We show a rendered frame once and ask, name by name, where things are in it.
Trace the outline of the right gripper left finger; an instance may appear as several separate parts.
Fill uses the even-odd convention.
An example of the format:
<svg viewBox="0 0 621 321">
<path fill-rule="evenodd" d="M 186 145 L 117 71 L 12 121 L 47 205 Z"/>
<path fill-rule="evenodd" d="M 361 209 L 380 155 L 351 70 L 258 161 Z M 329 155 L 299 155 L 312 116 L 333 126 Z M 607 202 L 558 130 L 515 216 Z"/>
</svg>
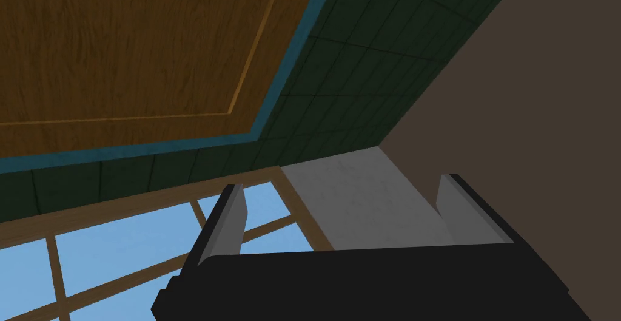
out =
<svg viewBox="0 0 621 321">
<path fill-rule="evenodd" d="M 226 186 L 190 250 L 190 266 L 197 267 L 213 255 L 238 255 L 247 215 L 243 186 Z"/>
</svg>

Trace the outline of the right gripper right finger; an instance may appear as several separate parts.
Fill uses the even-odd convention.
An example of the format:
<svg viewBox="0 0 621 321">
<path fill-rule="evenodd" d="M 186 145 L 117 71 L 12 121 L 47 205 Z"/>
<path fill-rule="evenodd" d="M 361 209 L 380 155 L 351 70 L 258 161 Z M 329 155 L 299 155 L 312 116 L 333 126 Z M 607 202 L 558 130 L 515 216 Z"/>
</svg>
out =
<svg viewBox="0 0 621 321">
<path fill-rule="evenodd" d="M 513 242 L 450 175 L 440 177 L 436 207 L 457 245 Z"/>
</svg>

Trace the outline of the wooden framed window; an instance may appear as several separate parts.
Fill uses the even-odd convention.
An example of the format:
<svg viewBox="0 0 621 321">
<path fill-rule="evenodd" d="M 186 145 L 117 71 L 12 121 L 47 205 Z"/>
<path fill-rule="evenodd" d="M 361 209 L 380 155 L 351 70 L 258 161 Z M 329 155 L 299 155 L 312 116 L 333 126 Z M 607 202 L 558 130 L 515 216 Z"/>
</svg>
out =
<svg viewBox="0 0 621 321">
<path fill-rule="evenodd" d="M 0 321 L 152 319 L 218 196 L 247 200 L 243 252 L 332 245 L 278 166 L 0 223 Z"/>
</svg>

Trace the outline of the brown wooden door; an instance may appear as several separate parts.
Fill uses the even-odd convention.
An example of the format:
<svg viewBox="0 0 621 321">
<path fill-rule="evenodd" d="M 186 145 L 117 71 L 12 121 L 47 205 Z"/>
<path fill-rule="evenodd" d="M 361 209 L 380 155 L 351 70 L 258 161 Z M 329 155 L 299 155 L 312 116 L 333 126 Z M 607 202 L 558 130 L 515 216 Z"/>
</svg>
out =
<svg viewBox="0 0 621 321">
<path fill-rule="evenodd" d="M 245 134 L 310 0 L 0 0 L 0 158 Z"/>
</svg>

